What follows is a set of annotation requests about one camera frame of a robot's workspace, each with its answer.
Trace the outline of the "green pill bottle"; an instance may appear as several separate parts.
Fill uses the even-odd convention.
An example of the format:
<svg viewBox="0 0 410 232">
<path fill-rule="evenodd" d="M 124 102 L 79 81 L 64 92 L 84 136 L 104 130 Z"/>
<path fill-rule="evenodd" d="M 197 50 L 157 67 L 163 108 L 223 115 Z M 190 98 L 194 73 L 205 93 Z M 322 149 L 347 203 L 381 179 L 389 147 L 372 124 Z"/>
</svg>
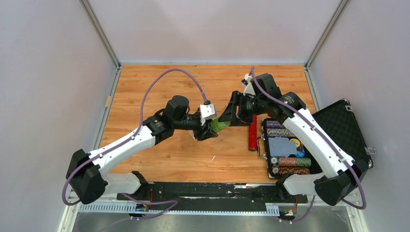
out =
<svg viewBox="0 0 410 232">
<path fill-rule="evenodd" d="M 211 124 L 210 124 L 210 127 L 211 127 L 211 130 L 212 130 L 214 133 L 218 134 L 218 133 L 221 132 L 222 130 L 224 130 L 224 129 L 226 129 L 227 127 L 229 127 L 230 124 L 231 124 L 230 121 L 220 122 L 220 121 L 219 121 L 219 118 L 215 118 L 214 120 L 212 120 L 212 122 L 211 122 Z"/>
</svg>

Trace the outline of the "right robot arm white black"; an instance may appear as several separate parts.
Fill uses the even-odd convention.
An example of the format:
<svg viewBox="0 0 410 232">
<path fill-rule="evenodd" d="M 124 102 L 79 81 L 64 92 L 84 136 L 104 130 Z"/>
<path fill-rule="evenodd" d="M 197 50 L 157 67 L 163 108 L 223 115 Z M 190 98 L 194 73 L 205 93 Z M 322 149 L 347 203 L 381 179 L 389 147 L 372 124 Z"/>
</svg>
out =
<svg viewBox="0 0 410 232">
<path fill-rule="evenodd" d="M 295 195 L 311 195 L 328 205 L 343 201 L 365 209 L 366 196 L 361 182 L 369 169 L 368 161 L 354 158 L 334 142 L 298 95 L 281 93 L 272 75 L 256 76 L 250 72 L 242 82 L 244 92 L 232 92 L 218 122 L 247 126 L 254 116 L 267 114 L 302 142 L 322 170 L 318 174 L 286 174 L 277 181 L 278 199 L 288 202 Z"/>
</svg>

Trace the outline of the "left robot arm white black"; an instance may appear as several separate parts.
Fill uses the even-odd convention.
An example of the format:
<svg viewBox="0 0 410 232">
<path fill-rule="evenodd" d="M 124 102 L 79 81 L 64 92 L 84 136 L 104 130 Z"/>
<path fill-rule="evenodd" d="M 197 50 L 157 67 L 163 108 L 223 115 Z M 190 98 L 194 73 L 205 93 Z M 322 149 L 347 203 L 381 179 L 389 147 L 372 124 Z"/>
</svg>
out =
<svg viewBox="0 0 410 232">
<path fill-rule="evenodd" d="M 189 114 L 189 100 L 173 96 L 163 109 L 145 119 L 129 134 L 105 147 L 85 152 L 75 151 L 71 157 L 63 191 L 71 186 L 78 202 L 90 204 L 101 196 L 114 193 L 131 194 L 144 199 L 148 186 L 137 171 L 129 174 L 110 174 L 111 170 L 134 154 L 153 147 L 173 136 L 175 130 L 191 131 L 197 141 L 215 137 L 210 124 L 216 109 L 210 101 L 201 104 L 194 114 Z"/>
</svg>

